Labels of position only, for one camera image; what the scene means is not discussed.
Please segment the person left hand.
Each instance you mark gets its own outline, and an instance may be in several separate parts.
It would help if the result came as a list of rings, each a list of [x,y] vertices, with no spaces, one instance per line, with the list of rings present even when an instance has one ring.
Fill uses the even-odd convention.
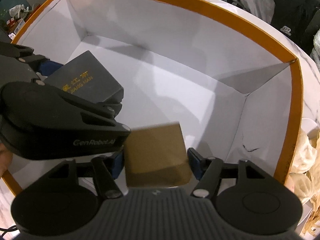
[[[0,143],[0,177],[12,163],[13,153],[10,152],[3,143]]]

